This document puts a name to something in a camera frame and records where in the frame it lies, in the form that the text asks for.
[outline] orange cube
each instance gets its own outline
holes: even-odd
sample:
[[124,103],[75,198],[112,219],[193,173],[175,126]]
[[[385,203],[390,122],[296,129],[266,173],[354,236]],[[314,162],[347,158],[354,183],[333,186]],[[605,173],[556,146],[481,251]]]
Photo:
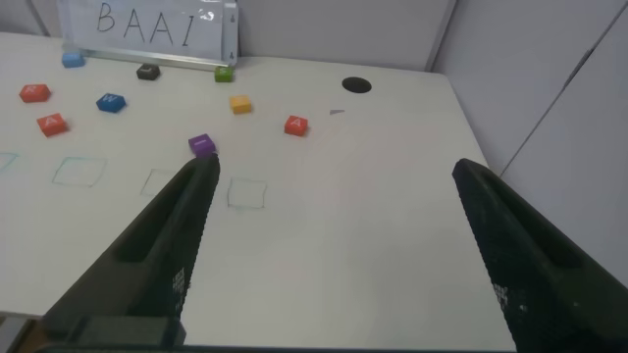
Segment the orange cube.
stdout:
[[307,131],[307,119],[296,116],[290,116],[284,126],[284,132],[296,136],[303,136]]
[[66,121],[63,120],[61,114],[53,114],[51,116],[43,117],[37,119],[37,123],[39,124],[39,128],[46,137],[50,137],[57,133],[65,132],[68,130],[68,125]]
[[20,92],[25,103],[45,102],[50,97],[50,89],[45,84],[27,84]]
[[251,101],[245,95],[229,97],[229,104],[232,106],[234,114],[250,113],[253,110]]

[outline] purple cube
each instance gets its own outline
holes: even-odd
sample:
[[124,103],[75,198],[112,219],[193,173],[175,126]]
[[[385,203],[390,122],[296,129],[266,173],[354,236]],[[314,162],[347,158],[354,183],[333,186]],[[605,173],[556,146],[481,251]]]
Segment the purple cube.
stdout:
[[192,149],[196,157],[206,156],[216,152],[216,145],[214,145],[214,141],[209,138],[207,133],[191,138],[189,140],[189,148]]

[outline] yellow cube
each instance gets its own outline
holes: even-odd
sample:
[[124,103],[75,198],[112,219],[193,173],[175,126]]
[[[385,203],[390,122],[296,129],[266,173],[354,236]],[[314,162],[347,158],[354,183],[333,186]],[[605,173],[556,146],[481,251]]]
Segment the yellow cube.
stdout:
[[245,95],[230,97],[229,104],[232,106],[234,114],[250,113],[253,109],[251,101],[248,100],[248,96]]

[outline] white wall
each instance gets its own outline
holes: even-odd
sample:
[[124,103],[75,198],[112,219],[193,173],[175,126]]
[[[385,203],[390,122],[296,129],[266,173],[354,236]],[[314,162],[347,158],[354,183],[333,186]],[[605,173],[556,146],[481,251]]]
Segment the white wall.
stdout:
[[500,174],[625,0],[461,0],[436,71],[446,74]]
[[628,11],[503,178],[628,286]]
[[[13,18],[20,4],[21,26],[31,32],[25,0],[0,0]],[[53,36],[61,30],[54,0],[33,0]],[[423,71],[448,21],[453,0],[239,0],[242,56],[272,56]]]
[[25,0],[0,0],[0,31],[43,34]]

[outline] blue cube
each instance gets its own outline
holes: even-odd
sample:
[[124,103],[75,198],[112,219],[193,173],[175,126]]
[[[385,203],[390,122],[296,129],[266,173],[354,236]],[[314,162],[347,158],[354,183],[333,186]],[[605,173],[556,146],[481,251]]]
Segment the blue cube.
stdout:
[[96,105],[103,112],[118,113],[127,105],[127,101],[121,95],[107,93],[96,101]]
[[63,63],[63,66],[66,67],[66,69],[79,68],[85,65],[85,59],[82,57],[80,52],[63,53],[61,62]]

